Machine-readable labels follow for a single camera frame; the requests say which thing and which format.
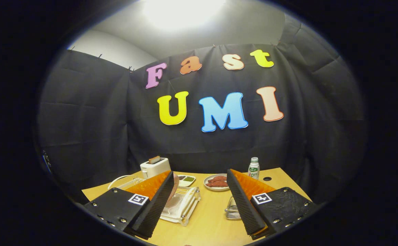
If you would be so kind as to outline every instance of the yellow letter u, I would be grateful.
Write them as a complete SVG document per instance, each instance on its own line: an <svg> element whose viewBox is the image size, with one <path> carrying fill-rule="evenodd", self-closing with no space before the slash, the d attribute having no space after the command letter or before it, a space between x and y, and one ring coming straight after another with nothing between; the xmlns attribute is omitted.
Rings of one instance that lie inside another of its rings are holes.
<svg viewBox="0 0 398 246"><path fill-rule="evenodd" d="M177 98L177 104L179 107L178 114L171 116L169 112L169 101L171 96L162 96L158 98L157 102L160 105L160 120L166 125L177 125L185 120L187 116L187 98L188 92L178 92L174 95Z"/></svg>

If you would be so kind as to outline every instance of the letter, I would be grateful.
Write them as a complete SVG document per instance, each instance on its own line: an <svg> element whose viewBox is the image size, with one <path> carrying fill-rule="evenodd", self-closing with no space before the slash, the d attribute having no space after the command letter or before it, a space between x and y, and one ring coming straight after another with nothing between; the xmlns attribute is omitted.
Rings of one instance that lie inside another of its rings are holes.
<svg viewBox="0 0 398 246"><path fill-rule="evenodd" d="M161 77L163 76L163 69L166 69L166 68L167 68L167 64L161 63L161 64L158 64L156 66L149 67L148 69L146 69L146 71L148 73L146 89L150 89L159 84L159 82L157 81L157 78L161 79Z"/></svg>
<svg viewBox="0 0 398 246"><path fill-rule="evenodd" d="M262 50L256 50L254 52L251 52L250 55L254 56L258 65L260 65L262 67L271 67L274 65L273 61L268 61L266 59L266 56L269 56L268 52L263 52Z"/></svg>
<svg viewBox="0 0 398 246"><path fill-rule="evenodd" d="M240 61L241 57L237 54L227 54L222 57L225 62L224 67L228 70L240 70L244 68L244 63Z"/></svg>
<svg viewBox="0 0 398 246"><path fill-rule="evenodd" d="M202 67L202 64L199 62L199 57L191 56L181 62L181 74L187 74L191 71L197 71Z"/></svg>
<svg viewBox="0 0 398 246"><path fill-rule="evenodd" d="M277 99L275 98L275 87L267 86L257 90L257 93L263 98L264 110L266 114L263 117L265 121L280 120L284 114L278 108Z"/></svg>
<svg viewBox="0 0 398 246"><path fill-rule="evenodd" d="M216 130L213 119L216 121L220 129L224 129L229 116L229 129L239 129L248 126L248 122L244 119L243 109L241 107L241 98L243 94L233 92L227 95L224 107L221 108L213 97L205 97L199 100L199 104L203 107L203 132L212 132Z"/></svg>
<svg viewBox="0 0 398 246"><path fill-rule="evenodd" d="M187 98L188 92L178 92L174 95L177 98L178 114L171 116L169 111L169 101L171 96L162 96L158 98L157 102L160 105L160 120L166 125L178 125L185 120L187 116Z"/></svg>

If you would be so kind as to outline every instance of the metal tongs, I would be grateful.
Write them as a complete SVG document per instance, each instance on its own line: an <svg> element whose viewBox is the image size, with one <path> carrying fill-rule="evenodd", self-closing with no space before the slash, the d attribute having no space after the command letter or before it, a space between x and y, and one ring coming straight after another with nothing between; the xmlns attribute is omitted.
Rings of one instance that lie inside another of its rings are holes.
<svg viewBox="0 0 398 246"><path fill-rule="evenodd" d="M240 213L238 212L237 205L234 198L231 196L229 199L228 207L225 209L226 217L229 220L241 220Z"/></svg>

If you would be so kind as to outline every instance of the green sauce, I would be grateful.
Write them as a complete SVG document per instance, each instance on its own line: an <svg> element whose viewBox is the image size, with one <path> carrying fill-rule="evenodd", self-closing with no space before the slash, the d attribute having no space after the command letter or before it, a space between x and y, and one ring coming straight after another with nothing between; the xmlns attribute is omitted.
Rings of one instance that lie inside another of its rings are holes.
<svg viewBox="0 0 398 246"><path fill-rule="evenodd" d="M191 182L193 180L195 180L195 179L192 177L186 177L185 179L183 179L183 181L188 181L188 182Z"/></svg>

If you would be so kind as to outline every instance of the blue letter m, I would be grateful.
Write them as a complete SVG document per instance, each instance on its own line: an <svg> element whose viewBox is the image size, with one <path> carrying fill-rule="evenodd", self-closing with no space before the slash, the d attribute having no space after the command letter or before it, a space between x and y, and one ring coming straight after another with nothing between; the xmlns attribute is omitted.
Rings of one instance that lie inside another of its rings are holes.
<svg viewBox="0 0 398 246"><path fill-rule="evenodd" d="M199 100L199 104L203 107L203 132L212 132L216 130L213 119L216 121L220 129L224 129L229 116L229 129L239 129L248 126L248 122L244 119L243 109L241 108L241 98L243 94L233 92L227 95L224 107L221 108L213 97L205 97Z"/></svg>

